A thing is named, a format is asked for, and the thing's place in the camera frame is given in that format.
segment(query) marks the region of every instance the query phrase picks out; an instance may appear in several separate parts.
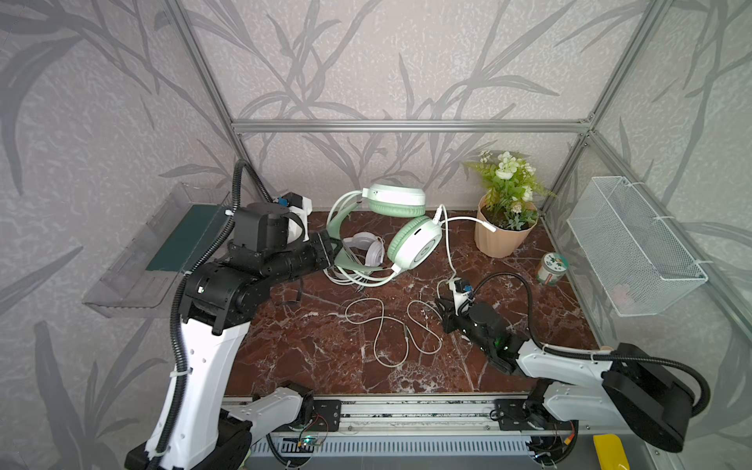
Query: yellow object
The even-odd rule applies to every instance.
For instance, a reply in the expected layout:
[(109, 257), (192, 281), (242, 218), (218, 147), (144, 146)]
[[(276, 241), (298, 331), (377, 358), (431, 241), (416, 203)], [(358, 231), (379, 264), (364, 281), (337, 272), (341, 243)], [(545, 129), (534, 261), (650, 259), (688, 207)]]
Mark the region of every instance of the yellow object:
[(596, 445), (601, 470), (629, 470), (629, 462), (626, 461), (626, 454), (619, 436), (594, 435), (593, 443)]

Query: leaf pattern wallpaper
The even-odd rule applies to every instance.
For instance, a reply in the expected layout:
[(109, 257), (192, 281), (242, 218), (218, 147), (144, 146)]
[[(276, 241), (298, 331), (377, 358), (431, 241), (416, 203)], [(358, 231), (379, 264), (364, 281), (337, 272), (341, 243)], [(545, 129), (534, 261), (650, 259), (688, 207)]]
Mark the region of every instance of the leaf pattern wallpaper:
[[(184, 4), (236, 120), (502, 120), (586, 117), (647, 2)], [(475, 175), (460, 171), (463, 160), (488, 148), (519, 150), (552, 184), (575, 139), (410, 132), (242, 138), (276, 190), (300, 190), (319, 208), (379, 180), (422, 187), (429, 205), (472, 208), (481, 190)]]
[(151, 0), (0, 2), (0, 468), (122, 468), (159, 415), (166, 320), (81, 299), (177, 181), (229, 182), (229, 137), (164, 18)]
[[(752, 144), (752, 2), (674, 2), (599, 131), (662, 201), (742, 297), (752, 299), (748, 204)], [(592, 150), (551, 210), (596, 336), (690, 361), (713, 385), (680, 455), (688, 470), (746, 468), (752, 458), (752, 348), (698, 289), (654, 317), (618, 317), (566, 219), (592, 176), (609, 174)]]

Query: green ear cushion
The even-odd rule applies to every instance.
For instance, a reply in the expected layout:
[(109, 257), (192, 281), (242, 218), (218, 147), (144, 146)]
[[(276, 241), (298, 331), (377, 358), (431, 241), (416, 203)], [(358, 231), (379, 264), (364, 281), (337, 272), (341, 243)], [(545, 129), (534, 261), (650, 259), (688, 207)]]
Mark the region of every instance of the green ear cushion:
[(379, 202), (368, 200), (368, 206), (376, 214), (390, 217), (418, 217), (426, 213), (425, 205), (402, 205), (391, 202)]
[(399, 251), (399, 248), (402, 247), (402, 244), (405, 243), (405, 240), (408, 239), (408, 236), (415, 230), (420, 224), (426, 222), (429, 219), (427, 216), (422, 215), (420, 217), (415, 217), (413, 220), (407, 223), (404, 227), (402, 227), (399, 232), (397, 232), (397, 235), (394, 235), (394, 238), (392, 238), (392, 242), (389, 243), (389, 250), (387, 251), (387, 256), (389, 259), (394, 262), (394, 256)]

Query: flower pot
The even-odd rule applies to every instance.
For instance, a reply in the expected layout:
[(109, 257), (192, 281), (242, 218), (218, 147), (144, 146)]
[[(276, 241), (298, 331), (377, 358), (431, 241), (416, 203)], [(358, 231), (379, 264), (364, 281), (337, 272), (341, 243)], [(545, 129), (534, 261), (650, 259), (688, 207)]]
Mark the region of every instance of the flower pot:
[[(481, 202), (478, 203), (478, 219), (486, 221), (486, 217), (481, 212), (481, 208), (486, 202), (486, 196), (481, 198)], [(532, 203), (528, 203), (528, 208), (531, 208)], [(535, 228), (535, 225), (527, 230), (504, 230), (496, 228), (495, 232), (491, 232), (489, 229), (483, 227), (480, 223), (475, 223), (475, 246), (484, 254), (491, 256), (492, 258), (504, 258), (511, 255), (517, 247), (519, 247), (531, 230)]]

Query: red marble tabletop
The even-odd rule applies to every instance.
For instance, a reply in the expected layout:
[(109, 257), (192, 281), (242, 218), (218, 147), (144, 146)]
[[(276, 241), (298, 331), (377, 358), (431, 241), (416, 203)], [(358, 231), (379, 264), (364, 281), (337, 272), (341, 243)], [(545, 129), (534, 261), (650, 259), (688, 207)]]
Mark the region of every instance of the red marble tabletop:
[[(450, 212), (452, 215), (471, 214)], [(309, 218), (311, 231), (321, 230), (325, 221), (326, 213), (313, 213)], [(372, 212), (353, 212), (342, 225), (342, 235), (372, 232), (384, 237), (388, 246), (406, 222)], [(535, 279), (538, 262), (546, 252), (553, 251), (544, 228), (533, 229), (511, 256), (494, 259), (475, 247), (474, 224), (450, 222), (452, 260), (459, 275), (475, 285), (493, 272), (522, 274), (532, 286), (534, 326), (542, 341), (567, 347), (597, 347), (566, 277), (554, 287), (542, 286)], [(353, 300), (378, 297), (384, 301), (386, 315), (411, 325), (421, 348), (432, 351), (438, 343), (436, 338), (412, 323), (405, 308), (412, 299), (433, 302), (436, 283), (449, 274), (442, 240), (423, 264), (383, 287), (359, 292), (355, 286), (334, 285), (319, 272), (304, 278), (302, 300), (292, 305), (283, 302), (295, 300), (299, 282), (275, 287), (271, 300), (259, 308), (238, 351), (226, 395), (265, 395), (285, 380), (310, 387), (317, 395), (529, 391), (535, 379), (504, 375), (488, 365), (483, 353), (462, 338), (461, 332), (444, 334), (436, 314), (420, 304), (412, 306), (413, 318), (438, 334), (443, 346), (437, 354), (426, 355), (411, 344), (408, 359), (399, 368), (384, 367), (374, 358), (378, 321), (356, 326), (344, 319), (344, 309)], [(449, 296), (446, 287), (442, 287), (442, 294)], [(478, 298), (493, 305), (515, 332), (527, 334), (526, 294), (521, 283), (511, 277), (498, 277), (484, 286)], [(381, 306), (376, 301), (356, 304), (349, 312), (355, 320), (379, 314)], [(405, 355), (402, 325), (384, 321), (377, 352), (387, 363), (402, 360)]]

